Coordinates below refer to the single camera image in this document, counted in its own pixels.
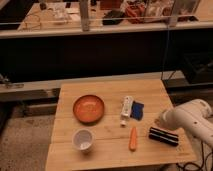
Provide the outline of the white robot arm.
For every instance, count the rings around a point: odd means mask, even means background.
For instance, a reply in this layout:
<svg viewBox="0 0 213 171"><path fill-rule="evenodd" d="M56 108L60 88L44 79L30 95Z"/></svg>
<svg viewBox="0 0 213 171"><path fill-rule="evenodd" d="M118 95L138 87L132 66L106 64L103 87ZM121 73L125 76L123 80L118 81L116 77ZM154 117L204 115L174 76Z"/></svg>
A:
<svg viewBox="0 0 213 171"><path fill-rule="evenodd" d="M213 148L213 123L207 120L213 114L210 105L202 99L194 99L164 110L155 120L168 130L183 128Z"/></svg>

